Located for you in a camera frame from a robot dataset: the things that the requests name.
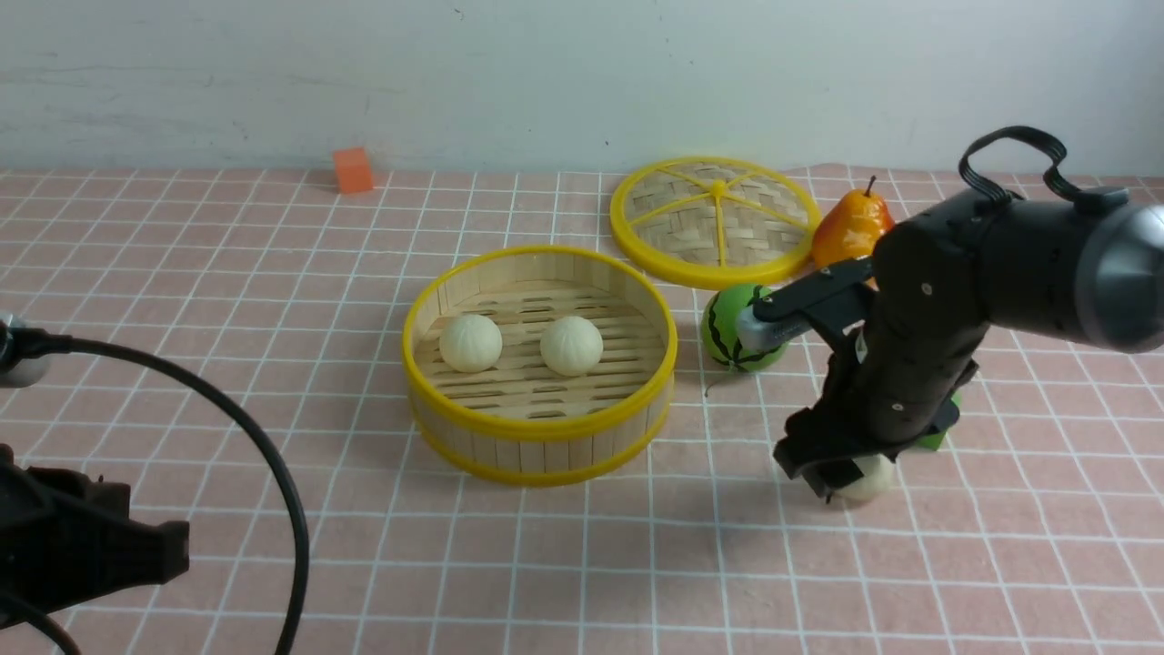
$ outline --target yellow spoke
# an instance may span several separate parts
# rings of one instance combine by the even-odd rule
[[[719,241],[719,268],[728,265],[728,233],[724,229],[724,207],[716,195],[716,237]]]
[[[755,177],[757,175],[760,175],[760,171],[758,171],[758,170],[750,170],[750,171],[745,172],[744,175],[740,175],[736,179],[732,179],[731,181],[729,181],[728,183],[728,187],[731,188],[732,186],[739,184],[740,181],[743,181],[743,180],[745,180],[745,179],[747,179],[750,177]]]
[[[711,191],[710,186],[708,186],[703,181],[700,181],[698,179],[691,177],[690,175],[687,175],[686,172],[679,172],[676,170],[670,170],[669,168],[661,168],[661,169],[659,169],[659,171],[660,172],[666,172],[667,175],[669,175],[672,177],[677,177],[677,178],[680,178],[680,179],[682,179],[684,181],[688,181],[690,184],[695,184],[696,186],[698,186],[700,188],[703,188],[704,191]]]
[[[643,222],[644,220],[650,220],[650,219],[659,215],[660,213],[669,212],[670,209],[673,209],[673,208],[675,208],[675,207],[677,207],[680,205],[686,205],[687,202],[690,202],[690,201],[694,201],[694,200],[702,200],[703,198],[707,198],[710,194],[711,193],[700,193],[698,195],[691,195],[690,198],[683,198],[683,199],[680,199],[680,200],[672,200],[672,201],[667,202],[666,205],[663,205],[661,207],[655,207],[655,208],[648,211],[647,213],[645,213],[645,214],[636,218],[634,220],[627,220],[626,221],[626,226],[627,227],[634,227],[636,225]]]
[[[788,225],[793,225],[795,227],[800,227],[801,229],[808,229],[808,223],[807,222],[802,222],[800,220],[796,220],[795,218],[793,218],[793,216],[790,216],[788,214],[778,212],[776,209],[768,208],[768,207],[761,205],[760,202],[753,202],[752,200],[748,200],[747,198],[740,198],[739,195],[733,195],[733,194],[730,194],[730,193],[725,194],[724,198],[728,198],[729,200],[732,200],[734,202],[739,202],[739,204],[744,205],[745,207],[751,207],[751,208],[753,208],[755,211],[762,211],[764,213],[766,213],[766,214],[775,218],[776,220],[782,220],[782,221],[787,222]]]

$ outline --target white wall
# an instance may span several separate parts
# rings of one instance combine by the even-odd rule
[[[1071,172],[1164,175],[1162,28],[1164,0],[7,0],[0,165],[947,169],[1025,122]]]

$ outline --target bamboo steamer basket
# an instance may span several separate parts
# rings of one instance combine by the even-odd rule
[[[501,359],[460,373],[440,357],[443,326],[481,313],[502,332]],[[540,337],[563,315],[591,320],[599,364],[563,378]],[[409,400],[425,441],[454,467],[525,486],[575,484],[639,454],[667,420],[677,354],[666,300],[630,265],[590,250],[524,245],[475,257],[438,277],[404,325]]]
[[[764,166],[683,157],[627,177],[610,202],[611,234],[631,261],[683,286],[775,284],[808,263],[821,209]]]

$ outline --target woven bamboo lid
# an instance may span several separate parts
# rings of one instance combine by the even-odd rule
[[[684,157],[627,177],[610,205],[618,245],[647,272],[721,290],[774,284],[809,259],[821,209],[792,179],[718,157]]]

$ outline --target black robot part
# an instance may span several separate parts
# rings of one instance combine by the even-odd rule
[[[970,168],[970,155],[1003,137],[1051,158],[1043,179],[1062,201],[1025,200]],[[864,279],[844,289],[819,280],[856,265],[843,262],[753,306],[764,322],[804,315],[833,350],[821,398],[788,419],[776,444],[786,475],[830,498],[860,479],[853,458],[894,460],[951,428],[953,394],[977,373],[973,356],[993,325],[1122,354],[1164,344],[1164,207],[1129,205],[1126,188],[1076,187],[1058,171],[1065,156],[1034,128],[989,134],[959,163],[970,188],[879,240],[872,297]],[[783,300],[797,286],[821,294]],[[865,311],[822,323],[810,308],[840,305]]]
[[[129,485],[14,464],[0,447],[0,592],[50,614],[190,569],[190,524],[129,519]],[[0,614],[0,629],[22,621]]]

